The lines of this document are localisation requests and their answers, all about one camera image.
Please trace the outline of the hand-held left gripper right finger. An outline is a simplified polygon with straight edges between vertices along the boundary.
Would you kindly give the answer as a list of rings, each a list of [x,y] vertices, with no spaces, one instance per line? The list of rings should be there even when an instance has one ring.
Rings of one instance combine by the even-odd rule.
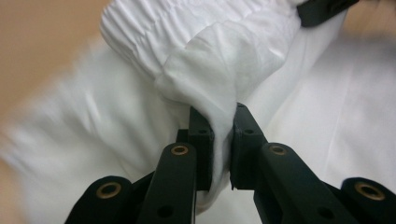
[[[290,147],[266,140],[248,108],[233,120],[231,183],[252,190],[262,224],[358,224]]]

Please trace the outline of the white skirt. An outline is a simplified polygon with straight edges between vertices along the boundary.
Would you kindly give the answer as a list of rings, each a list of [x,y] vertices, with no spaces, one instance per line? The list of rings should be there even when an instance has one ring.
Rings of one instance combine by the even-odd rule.
[[[343,36],[342,16],[305,29],[304,1],[113,0],[101,42],[7,129],[0,224],[64,224],[95,179],[142,177],[191,107],[215,132],[198,224],[259,223],[228,187],[238,104],[326,182],[396,192],[396,39]]]

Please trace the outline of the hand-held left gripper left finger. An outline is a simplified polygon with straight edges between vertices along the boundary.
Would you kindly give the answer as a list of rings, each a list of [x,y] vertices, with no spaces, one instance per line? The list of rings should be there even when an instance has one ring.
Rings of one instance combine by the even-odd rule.
[[[215,136],[191,108],[189,127],[163,149],[135,224],[195,224],[196,193],[212,184]]]

